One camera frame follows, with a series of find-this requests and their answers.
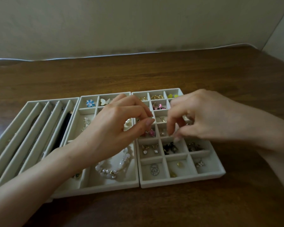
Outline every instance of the white cable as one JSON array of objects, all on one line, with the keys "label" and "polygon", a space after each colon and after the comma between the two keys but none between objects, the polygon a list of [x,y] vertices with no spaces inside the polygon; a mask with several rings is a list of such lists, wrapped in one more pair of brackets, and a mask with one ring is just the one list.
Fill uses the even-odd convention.
[{"label": "white cable", "polygon": [[[252,45],[250,43],[238,43],[238,44],[223,45],[223,46],[218,46],[218,47],[213,47],[213,48],[189,49],[189,50],[185,50],[185,51],[216,49],[216,48],[234,47],[234,46],[239,46],[239,45],[249,45],[249,46],[251,46],[251,47],[253,47],[255,49],[258,49],[256,46],[254,46],[254,45]],[[126,53],[126,54],[113,54],[113,55],[101,55],[101,56],[90,56],[90,57],[62,57],[62,58],[46,59],[46,60],[41,60],[41,61],[53,61],[53,60],[64,60],[64,59],[79,59],[79,58],[91,58],[91,57],[125,56],[125,55],[148,54],[148,53],[160,53],[160,52]],[[14,59],[14,58],[0,58],[0,61],[33,61],[33,60],[23,60],[23,59]]]}]

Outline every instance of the white beaded bracelet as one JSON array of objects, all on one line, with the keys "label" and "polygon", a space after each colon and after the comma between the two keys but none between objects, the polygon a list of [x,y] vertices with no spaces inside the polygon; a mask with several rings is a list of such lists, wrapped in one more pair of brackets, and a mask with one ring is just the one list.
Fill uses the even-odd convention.
[{"label": "white beaded bracelet", "polygon": [[124,153],[124,156],[122,160],[120,161],[119,165],[115,169],[103,168],[102,164],[106,161],[106,160],[103,160],[99,162],[98,165],[96,165],[95,167],[96,171],[98,171],[102,177],[105,177],[107,179],[116,179],[117,173],[122,171],[127,166],[127,164],[129,163],[129,159],[130,159],[130,154],[128,153],[127,147],[123,149],[122,152]]}]

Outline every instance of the jewelry organizer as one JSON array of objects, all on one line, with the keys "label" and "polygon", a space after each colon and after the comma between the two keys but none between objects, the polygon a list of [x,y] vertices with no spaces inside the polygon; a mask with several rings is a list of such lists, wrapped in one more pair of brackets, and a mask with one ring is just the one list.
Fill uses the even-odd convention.
[{"label": "jewelry organizer", "polygon": [[[69,111],[72,115],[67,124],[60,146],[72,142],[87,127],[94,117],[120,93],[81,96],[80,98],[29,101],[16,118],[0,136],[0,186],[27,170],[45,158],[53,148],[61,126]],[[166,131],[167,111],[174,97],[183,95],[179,88],[144,92],[124,92],[136,95],[152,111],[155,122],[152,124],[152,136],[141,136],[128,146],[130,154],[126,168],[117,178],[105,178],[96,171],[97,164],[78,172],[78,176],[69,178],[51,196],[62,198],[133,187],[142,188],[185,183],[197,180],[218,178],[225,170],[211,143],[205,140],[187,138],[174,146],[175,153],[165,154],[163,146],[173,142]],[[127,129],[136,124],[132,118]],[[188,149],[189,144],[200,145],[202,150]],[[157,145],[157,153],[152,148]],[[149,146],[147,154],[142,146]],[[119,164],[123,157],[121,151],[108,159],[106,167]],[[152,174],[155,166],[156,175]]]}]

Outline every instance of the wood grain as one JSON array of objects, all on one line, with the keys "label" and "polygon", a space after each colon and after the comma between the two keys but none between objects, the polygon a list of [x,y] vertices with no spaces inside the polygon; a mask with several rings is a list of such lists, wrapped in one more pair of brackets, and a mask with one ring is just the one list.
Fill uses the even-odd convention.
[{"label": "wood grain", "polygon": [[[284,119],[284,63],[249,47],[0,66],[0,134],[29,100],[179,87]],[[220,179],[54,200],[27,226],[284,226],[284,188],[254,147],[213,143]]]}]

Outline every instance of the white jewelry tray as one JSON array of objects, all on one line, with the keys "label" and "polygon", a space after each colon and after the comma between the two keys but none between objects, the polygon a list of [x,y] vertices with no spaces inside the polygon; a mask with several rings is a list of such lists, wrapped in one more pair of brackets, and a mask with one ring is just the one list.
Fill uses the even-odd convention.
[{"label": "white jewelry tray", "polygon": [[[0,136],[0,186],[19,173],[32,167],[40,159],[43,159],[49,154],[64,118],[69,111],[73,111],[73,113],[60,146],[67,145],[82,132],[85,126],[83,121],[85,117],[92,121],[104,108],[104,106],[100,105],[100,99],[112,100],[119,94],[90,95],[81,96],[80,98],[27,102]],[[159,129],[165,128],[166,122],[162,122],[159,116],[167,115],[167,111],[170,108],[170,101],[172,100],[167,98],[169,94],[183,95],[179,88],[133,93],[124,92],[124,94],[133,94],[139,98],[145,97],[147,99],[143,103],[150,108],[156,119],[152,128],[156,131],[157,136],[155,138],[139,137],[129,145],[129,153],[131,154],[129,164],[124,172],[118,174],[117,179],[113,180],[101,177],[95,170],[96,163],[84,169],[79,178],[68,179],[55,191],[51,198],[127,189],[139,187],[139,184],[142,188],[170,185],[218,178],[225,174],[225,170],[209,141],[182,139],[180,142],[174,144],[178,148],[177,153],[173,154],[170,152],[169,155],[164,155],[163,145],[172,142],[173,138],[160,136]],[[164,99],[151,100],[153,95],[162,95]],[[86,101],[89,99],[95,102],[94,107],[87,108]],[[162,104],[166,109],[153,110],[152,105],[154,103],[157,106]],[[132,118],[130,126],[135,123],[136,118]],[[189,152],[186,145],[188,142],[200,144],[204,150]],[[159,145],[159,153],[155,154],[150,149],[144,155],[141,146],[151,146],[153,144]],[[122,153],[118,153],[108,161],[114,166],[119,163],[121,155]],[[204,165],[196,168],[195,164],[200,159],[202,159]],[[182,163],[182,168],[177,166],[178,162]],[[157,176],[151,174],[150,165],[153,163],[156,163],[159,168]],[[170,171],[173,171],[177,177],[171,178]]]}]

